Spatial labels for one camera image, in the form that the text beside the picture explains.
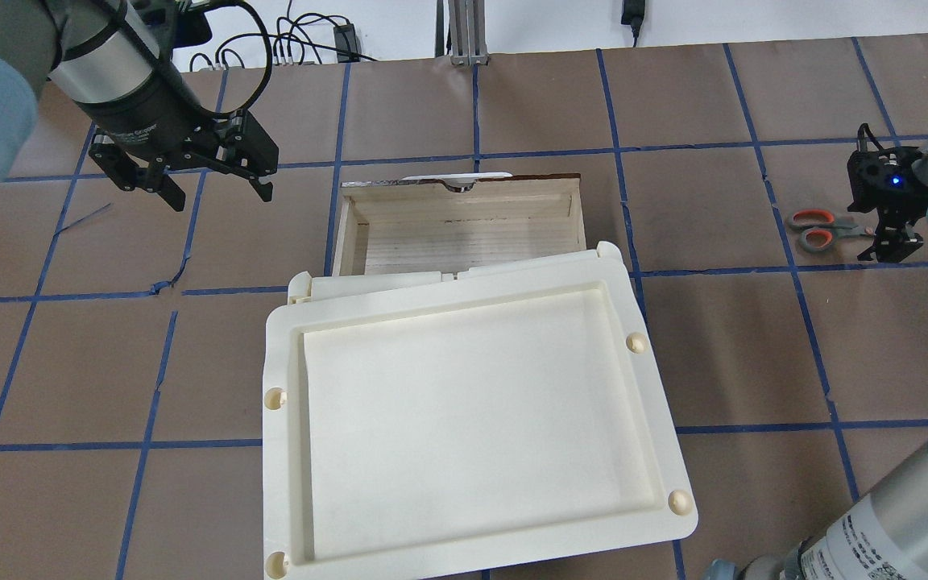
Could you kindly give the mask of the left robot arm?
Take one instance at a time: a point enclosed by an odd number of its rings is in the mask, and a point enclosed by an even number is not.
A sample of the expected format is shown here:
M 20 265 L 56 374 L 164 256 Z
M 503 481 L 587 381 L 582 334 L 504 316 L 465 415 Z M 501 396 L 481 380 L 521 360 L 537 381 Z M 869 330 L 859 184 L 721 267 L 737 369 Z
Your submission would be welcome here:
M 122 191 L 158 195 L 176 212 L 185 193 L 174 170 L 238 176 L 261 201 L 273 196 L 279 147 L 251 113 L 272 75 L 235 110 L 203 106 L 172 62 L 177 45 L 209 38 L 207 12 L 246 1 L 0 1 L 0 183 L 38 117 L 46 84 L 88 115 L 89 158 Z M 181 26 L 194 22 L 191 39 Z

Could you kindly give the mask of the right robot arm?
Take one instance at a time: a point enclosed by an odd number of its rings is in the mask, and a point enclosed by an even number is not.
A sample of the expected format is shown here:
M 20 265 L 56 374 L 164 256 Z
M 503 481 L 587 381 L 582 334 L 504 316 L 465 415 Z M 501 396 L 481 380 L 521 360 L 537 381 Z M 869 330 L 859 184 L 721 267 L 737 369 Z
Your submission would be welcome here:
M 893 265 L 923 246 L 928 221 L 928 143 L 881 147 L 862 124 L 848 157 L 852 213 L 875 213 L 870 229 L 825 212 L 792 214 L 804 250 L 820 253 L 840 236 L 868 236 L 861 262 Z M 853 429 L 924 427 L 928 419 L 857 421 Z M 928 438 L 832 524 L 784 554 L 765 554 L 745 566 L 715 559 L 706 579 L 928 579 Z

